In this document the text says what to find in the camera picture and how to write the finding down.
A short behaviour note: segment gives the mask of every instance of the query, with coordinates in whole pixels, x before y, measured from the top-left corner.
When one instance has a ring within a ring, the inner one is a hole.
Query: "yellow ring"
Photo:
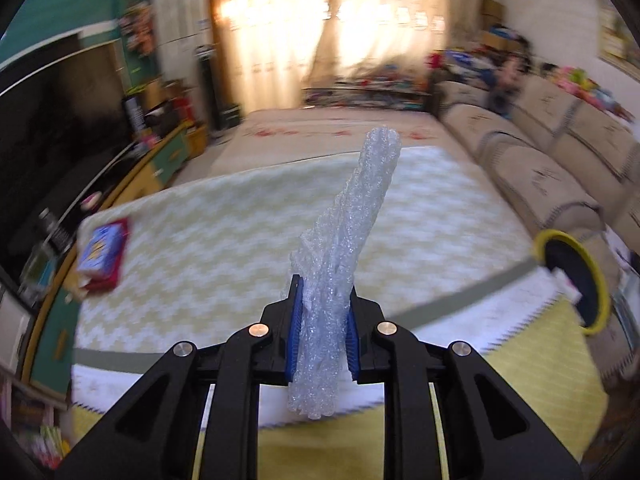
[[[593,281],[598,291],[598,315],[591,326],[582,327],[582,332],[584,335],[594,335],[601,332],[604,327],[606,327],[609,316],[611,315],[611,298],[609,297],[609,290],[607,288],[607,282],[604,279],[604,274],[589,254],[589,251],[587,251],[578,240],[565,232],[555,229],[542,231],[536,236],[535,240],[533,240],[534,256],[541,265],[545,264],[545,246],[549,240],[562,240],[574,248],[587,263],[587,267],[589,267],[591,271]]]

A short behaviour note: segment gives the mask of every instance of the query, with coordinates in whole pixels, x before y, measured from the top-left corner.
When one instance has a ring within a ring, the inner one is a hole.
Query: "drawer handle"
[[[175,150],[171,155],[169,155],[169,162],[173,162],[176,158],[180,156],[182,153],[182,149]]]
[[[66,342],[69,339],[69,332],[64,328],[60,334],[58,334],[58,344],[56,345],[56,353],[53,355],[54,361],[60,361],[65,354]]]

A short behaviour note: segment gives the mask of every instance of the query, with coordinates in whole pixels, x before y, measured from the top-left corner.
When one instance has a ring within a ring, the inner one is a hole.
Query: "blue gripper pad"
[[[353,309],[349,307],[349,313],[346,320],[346,332],[344,335],[344,349],[347,353],[347,364],[351,372],[351,378],[358,380],[360,373],[360,341],[358,339],[358,329],[356,328],[356,319],[353,315]]]
[[[300,349],[300,329],[302,327],[302,290],[305,282],[302,276],[298,279],[298,287],[296,288],[296,297],[293,301],[293,309],[291,311],[291,323],[289,325],[289,338],[287,341],[287,362],[284,368],[284,377],[287,382],[293,380],[298,364],[298,350]]]

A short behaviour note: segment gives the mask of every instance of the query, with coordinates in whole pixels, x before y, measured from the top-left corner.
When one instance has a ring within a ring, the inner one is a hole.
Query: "teal wall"
[[[70,31],[81,32],[82,46],[89,47],[120,37],[117,20],[130,3],[140,0],[26,0],[0,40],[0,64],[25,53],[25,49]],[[156,73],[153,59],[125,52],[132,85]]]

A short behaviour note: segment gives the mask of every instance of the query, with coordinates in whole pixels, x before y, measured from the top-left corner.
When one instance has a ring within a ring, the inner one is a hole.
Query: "triangular cutout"
[[[476,375],[476,386],[496,440],[527,431],[527,421],[484,375]]]
[[[146,442],[153,430],[168,385],[168,374],[158,378],[118,421],[116,431],[140,442]]]

